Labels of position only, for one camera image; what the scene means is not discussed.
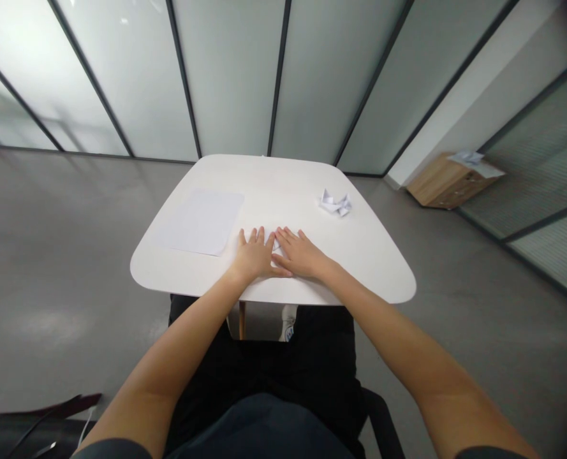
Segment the white table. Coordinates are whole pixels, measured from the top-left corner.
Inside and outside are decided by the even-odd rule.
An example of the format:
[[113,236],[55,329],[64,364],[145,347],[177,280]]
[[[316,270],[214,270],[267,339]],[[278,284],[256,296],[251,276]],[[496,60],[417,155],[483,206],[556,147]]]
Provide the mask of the white table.
[[[153,233],[167,222],[193,189],[242,193],[245,200],[221,257],[166,249],[153,242]],[[318,206],[323,189],[341,199],[351,196],[353,208],[345,217]],[[396,244],[368,203],[337,168],[322,163],[263,156],[211,155],[196,163],[168,197],[138,244],[130,262],[134,280],[145,288],[201,296],[230,266],[241,228],[277,226],[299,228],[326,255],[390,303],[415,294],[416,284]],[[339,305],[319,282],[260,279],[242,301],[305,305]]]

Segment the wooden cabinet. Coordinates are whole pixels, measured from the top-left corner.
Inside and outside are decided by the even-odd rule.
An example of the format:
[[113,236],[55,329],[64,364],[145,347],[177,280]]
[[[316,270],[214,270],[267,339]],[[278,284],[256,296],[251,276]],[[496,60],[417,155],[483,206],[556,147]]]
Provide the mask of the wooden cabinet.
[[485,178],[476,170],[449,160],[451,155],[440,155],[407,187],[422,206],[458,207],[499,178]]

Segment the concrete floor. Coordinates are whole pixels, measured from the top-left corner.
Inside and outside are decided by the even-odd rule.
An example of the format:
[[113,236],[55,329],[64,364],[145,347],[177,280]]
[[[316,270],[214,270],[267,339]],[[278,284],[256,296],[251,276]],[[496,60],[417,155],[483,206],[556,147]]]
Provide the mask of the concrete floor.
[[[188,170],[0,152],[0,411],[92,392],[105,394],[104,407],[164,332],[167,295],[135,284],[128,266]],[[415,273],[417,294],[403,313],[467,368],[543,457],[561,457],[567,300],[455,213],[422,209],[381,180],[353,182]],[[275,337],[280,308],[250,306],[249,333]],[[357,356],[358,377],[385,397],[407,457],[436,457],[413,400],[359,328]],[[362,440],[378,457],[370,427]]]

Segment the sneaker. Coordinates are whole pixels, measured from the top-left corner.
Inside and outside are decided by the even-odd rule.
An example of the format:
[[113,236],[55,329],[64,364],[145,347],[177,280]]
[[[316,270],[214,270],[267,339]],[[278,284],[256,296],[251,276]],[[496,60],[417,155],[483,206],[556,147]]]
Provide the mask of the sneaker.
[[283,329],[279,341],[289,342],[294,336],[294,324],[296,323],[296,309],[298,305],[285,305],[281,311],[281,319],[283,320]]

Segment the right hand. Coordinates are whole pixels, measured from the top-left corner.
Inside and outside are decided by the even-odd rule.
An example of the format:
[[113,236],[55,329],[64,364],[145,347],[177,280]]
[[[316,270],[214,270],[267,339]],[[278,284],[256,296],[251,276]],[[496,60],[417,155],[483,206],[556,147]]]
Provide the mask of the right hand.
[[331,258],[313,245],[301,229],[296,236],[287,226],[285,229],[277,228],[275,237],[288,257],[273,254],[273,261],[294,274],[318,278],[334,264]]

